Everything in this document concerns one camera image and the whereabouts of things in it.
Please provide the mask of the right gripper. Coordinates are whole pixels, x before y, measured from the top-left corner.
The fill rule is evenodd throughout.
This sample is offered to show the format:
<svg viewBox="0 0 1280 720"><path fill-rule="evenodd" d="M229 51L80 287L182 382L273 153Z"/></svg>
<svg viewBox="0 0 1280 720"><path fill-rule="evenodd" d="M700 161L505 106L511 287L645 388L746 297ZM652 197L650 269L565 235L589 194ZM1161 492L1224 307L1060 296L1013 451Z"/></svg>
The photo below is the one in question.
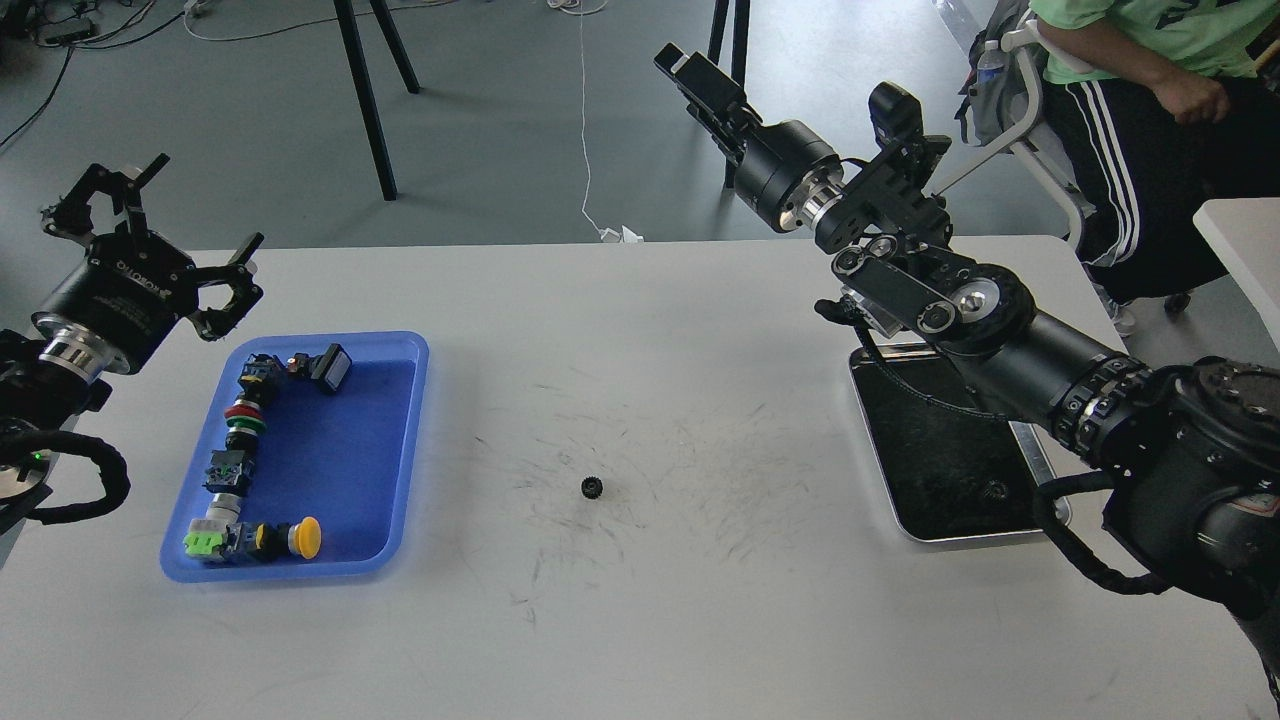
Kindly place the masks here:
<svg viewBox="0 0 1280 720"><path fill-rule="evenodd" d="M654 64L676 85L687 100L689 114L710 135L736 136L744 131L733 191L772 231L799 228L805 202L817 186L842 184L838 154L800 120L748 128L742 86L707 56L667 44L654 56Z"/></svg>

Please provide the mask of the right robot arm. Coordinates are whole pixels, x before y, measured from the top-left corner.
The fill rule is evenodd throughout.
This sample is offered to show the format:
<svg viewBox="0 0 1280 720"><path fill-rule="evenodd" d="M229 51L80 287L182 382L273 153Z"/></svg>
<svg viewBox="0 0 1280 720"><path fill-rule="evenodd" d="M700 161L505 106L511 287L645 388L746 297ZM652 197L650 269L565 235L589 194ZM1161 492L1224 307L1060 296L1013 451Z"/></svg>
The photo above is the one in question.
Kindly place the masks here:
<svg viewBox="0 0 1280 720"><path fill-rule="evenodd" d="M1222 605L1277 689L1277 372L1202 357L1152 369L1041 311L1005 266L948 246L942 201L923 193L950 138L883 82L869 97L879 154L847 176L796 120L768 126L744 88L667 44L658 70L687 100L733 173L736 195L776 232L800 225L844 284L817 311L869 331L910 331L947 359L983 420L1047 430L1088 471L1032 496L1036 523L1087 579L1117 594L1178 588Z"/></svg>

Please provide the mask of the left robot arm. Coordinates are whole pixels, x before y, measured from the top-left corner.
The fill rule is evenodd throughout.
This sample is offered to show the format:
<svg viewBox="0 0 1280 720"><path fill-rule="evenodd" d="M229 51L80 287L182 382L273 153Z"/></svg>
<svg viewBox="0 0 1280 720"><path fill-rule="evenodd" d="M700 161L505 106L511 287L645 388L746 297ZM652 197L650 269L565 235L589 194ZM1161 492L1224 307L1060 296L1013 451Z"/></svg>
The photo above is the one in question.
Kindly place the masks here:
<svg viewBox="0 0 1280 720"><path fill-rule="evenodd" d="M72 240L84 256L31 316L33 338L3 332L3 529L18 521L84 521L120 507L131 492L127 464L106 441L67 429L108 401L108 373L133 375L180 320L197 336L229 334L262 297L251 258L264 237L251 234L232 259L198 266L152 231L142 188L168 164L145 169L92 164L56 204L44 231ZM49 507L47 459L68 455L99 470L100 498Z"/></svg>

